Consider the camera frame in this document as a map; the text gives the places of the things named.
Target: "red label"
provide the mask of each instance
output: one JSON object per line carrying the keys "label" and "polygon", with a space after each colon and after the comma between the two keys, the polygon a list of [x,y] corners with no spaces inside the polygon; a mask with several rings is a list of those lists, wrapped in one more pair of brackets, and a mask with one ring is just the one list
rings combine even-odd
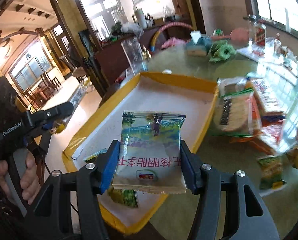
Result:
{"label": "red label", "polygon": [[140,173],[139,174],[139,179],[153,179],[153,174]]}
{"label": "red label", "polygon": [[265,46],[266,43],[266,30],[263,28],[258,28],[255,36],[255,43],[257,45]]}

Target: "human hand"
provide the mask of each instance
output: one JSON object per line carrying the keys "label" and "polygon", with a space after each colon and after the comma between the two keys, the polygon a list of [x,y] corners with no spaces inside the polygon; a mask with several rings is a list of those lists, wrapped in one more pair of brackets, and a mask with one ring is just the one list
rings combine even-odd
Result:
{"label": "human hand", "polygon": [[[31,205],[34,198],[40,190],[39,179],[36,174],[37,165],[35,159],[31,152],[28,152],[26,158],[27,169],[25,174],[20,179],[20,186],[23,189],[22,197],[24,200],[28,201],[28,204]],[[10,189],[5,181],[5,175],[8,172],[8,164],[6,161],[0,161],[0,186],[2,190],[6,193],[9,200],[13,201],[14,199],[11,196]]]}

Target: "glass table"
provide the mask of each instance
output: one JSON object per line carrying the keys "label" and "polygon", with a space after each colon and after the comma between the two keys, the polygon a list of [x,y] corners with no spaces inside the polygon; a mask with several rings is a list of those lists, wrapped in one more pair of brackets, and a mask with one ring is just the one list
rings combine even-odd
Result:
{"label": "glass table", "polygon": [[[265,76],[273,87],[287,120],[279,151],[285,152],[295,143],[298,126],[298,78],[277,65],[262,65],[237,54],[227,61],[209,63],[207,57],[189,57],[183,47],[173,47],[161,51],[148,62],[148,70],[162,72],[169,69],[173,74],[194,76],[216,81],[217,78],[245,76],[253,72]],[[219,171],[234,173],[244,170],[256,187],[260,184],[261,170],[257,158],[266,156],[248,143],[229,143],[226,137],[206,135],[197,154],[206,163]],[[287,186],[263,197],[281,239],[298,221],[298,170],[291,167],[283,156],[283,179]],[[151,224],[165,239],[187,239],[197,209],[199,196],[190,190],[183,195],[169,195],[167,200],[151,218]],[[222,238],[225,221],[225,192],[221,198],[221,209],[217,238]]]}

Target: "black cable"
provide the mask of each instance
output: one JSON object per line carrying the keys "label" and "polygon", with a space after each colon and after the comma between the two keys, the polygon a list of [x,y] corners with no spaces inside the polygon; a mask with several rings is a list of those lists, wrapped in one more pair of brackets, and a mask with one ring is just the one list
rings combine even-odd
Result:
{"label": "black cable", "polygon": [[[41,156],[41,158],[42,158],[43,164],[45,165],[45,167],[46,167],[46,169],[47,169],[49,175],[51,175],[51,172],[50,172],[50,170],[49,170],[49,168],[48,168],[48,166],[47,166],[47,164],[46,164],[46,158],[45,158],[45,156]],[[71,203],[70,203],[70,206],[71,206],[71,207],[73,208],[73,210],[76,211],[76,213],[79,215],[78,210],[77,210]]]}

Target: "gripper handle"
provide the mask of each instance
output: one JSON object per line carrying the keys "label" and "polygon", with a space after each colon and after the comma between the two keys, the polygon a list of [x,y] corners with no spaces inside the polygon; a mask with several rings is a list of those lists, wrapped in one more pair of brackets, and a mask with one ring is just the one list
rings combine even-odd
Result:
{"label": "gripper handle", "polygon": [[26,148],[22,148],[16,150],[12,155],[10,155],[10,157],[7,159],[8,173],[5,176],[5,180],[9,186],[14,204],[18,206],[23,216],[27,214],[29,204],[22,197],[23,190],[20,186],[20,179],[25,174],[27,169],[26,158],[28,152],[29,151]]}

